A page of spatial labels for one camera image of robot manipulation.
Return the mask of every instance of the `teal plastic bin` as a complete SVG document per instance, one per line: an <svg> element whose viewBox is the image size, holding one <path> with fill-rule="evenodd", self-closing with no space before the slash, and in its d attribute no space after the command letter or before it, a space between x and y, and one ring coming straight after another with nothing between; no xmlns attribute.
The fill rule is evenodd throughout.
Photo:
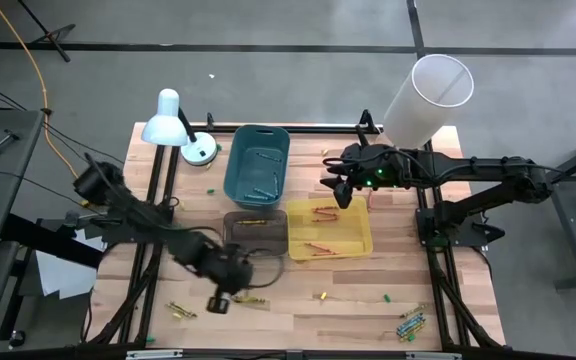
<svg viewBox="0 0 576 360"><path fill-rule="evenodd" d="M237 129L224 178L226 195L244 209L275 208L283 194L289 150L290 135L282 128L244 125Z"/></svg>

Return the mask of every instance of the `yellow cable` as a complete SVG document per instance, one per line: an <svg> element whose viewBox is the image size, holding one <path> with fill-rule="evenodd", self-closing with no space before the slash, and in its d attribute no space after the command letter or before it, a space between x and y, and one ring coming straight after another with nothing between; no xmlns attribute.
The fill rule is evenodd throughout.
<svg viewBox="0 0 576 360"><path fill-rule="evenodd" d="M4 15L3 11L1 11L1 9L0 9L0 16L8 25L8 27L10 28L10 31L12 31L12 33L15 35L15 37L17 38L17 41L19 41L21 46L24 48L24 50L26 51L26 55L28 55L28 58L30 59L30 62L32 63L32 66L35 68L35 71L37 72L37 77L39 77L39 82L41 83L41 91L42 91L43 96L44 96L44 109L48 109L48 94L47 94L48 92L46 91L46 84L44 83L43 76L41 76L41 71L39 71L39 66L37 66L37 62L35 61L35 58L32 56L32 54L30 53L30 50L28 50L28 48L26 47L26 44L21 39L21 36L19 36L17 31L15 30L15 27L12 26L12 24L10 23L10 21L8 20L6 15ZM50 141L50 136L48 135L48 120L49 120L48 114L44 114L44 136L46 137L46 142L52 148L52 150L55 152L55 154L57 154L57 156L59 156L61 161L63 161L64 164L66 164L66 166L68 166L72 175L75 178L77 178L78 175L77 175L77 172L75 171L75 169L68 162L68 160L66 160L66 158L59 152L59 150L57 150L55 145L53 145L52 141Z"/></svg>

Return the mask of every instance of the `lamp base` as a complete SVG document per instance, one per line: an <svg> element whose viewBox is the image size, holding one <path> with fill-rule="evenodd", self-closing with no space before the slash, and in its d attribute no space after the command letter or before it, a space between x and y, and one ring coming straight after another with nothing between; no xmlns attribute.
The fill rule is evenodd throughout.
<svg viewBox="0 0 576 360"><path fill-rule="evenodd" d="M189 142L188 145L181 147L181 156L190 165L206 165L217 155L217 142L208 133L198 132L195 136L197 141Z"/></svg>

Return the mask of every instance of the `concrete floor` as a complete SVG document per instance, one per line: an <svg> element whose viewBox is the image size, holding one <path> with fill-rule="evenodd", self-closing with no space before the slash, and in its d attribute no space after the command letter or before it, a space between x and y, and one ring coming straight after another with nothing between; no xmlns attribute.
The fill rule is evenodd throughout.
<svg viewBox="0 0 576 360"><path fill-rule="evenodd" d="M15 2L4 11L25 39L39 29ZM68 41L177 44L412 46L405 0L28 0L48 27L76 23ZM576 0L417 0L425 44L459 47L576 47ZM0 40L11 40L0 20ZM415 61L412 54L34 52L46 79L53 125L123 157L135 121L173 87L188 118L217 121L354 123L362 109L383 117ZM457 125L466 156L521 155L557 165L576 148L576 57L460 56L475 95ZM0 50L0 90L39 108L25 54ZM84 164L64 153L81 171ZM51 164L50 168L42 164ZM27 177L74 196L72 177L40 141ZM473 191L482 190L473 184ZM29 184L14 211L58 217L72 204ZM504 333L516 349L576 355L576 290L552 282L576 275L548 201L491 211L507 236L490 246ZM26 301L24 347L77 341L84 297ZM68 321L55 314L67 311Z"/></svg>

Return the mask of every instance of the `white paper cylinder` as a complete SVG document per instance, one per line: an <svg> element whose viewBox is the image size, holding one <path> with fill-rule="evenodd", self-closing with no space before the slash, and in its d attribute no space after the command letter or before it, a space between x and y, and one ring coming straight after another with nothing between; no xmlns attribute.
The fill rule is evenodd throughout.
<svg viewBox="0 0 576 360"><path fill-rule="evenodd" d="M446 55L419 59L384 117L384 133L403 149L423 146L468 102L474 81L468 68Z"/></svg>

